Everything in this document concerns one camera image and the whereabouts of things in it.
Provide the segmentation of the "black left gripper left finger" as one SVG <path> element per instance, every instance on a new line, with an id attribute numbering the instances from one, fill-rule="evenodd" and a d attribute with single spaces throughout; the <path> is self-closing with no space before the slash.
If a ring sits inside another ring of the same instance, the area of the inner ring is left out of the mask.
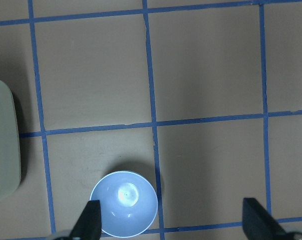
<path id="1" fill-rule="evenodd" d="M 99 200 L 87 202 L 75 226 L 69 234 L 70 240 L 99 240 L 102 233 L 101 206 Z"/>

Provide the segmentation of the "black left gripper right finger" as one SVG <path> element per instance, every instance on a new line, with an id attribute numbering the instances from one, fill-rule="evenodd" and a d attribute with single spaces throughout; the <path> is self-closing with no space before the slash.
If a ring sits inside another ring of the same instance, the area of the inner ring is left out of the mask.
<path id="1" fill-rule="evenodd" d="M 250 240 L 286 239 L 286 231 L 255 199 L 244 198 L 242 202 L 242 229 Z"/>

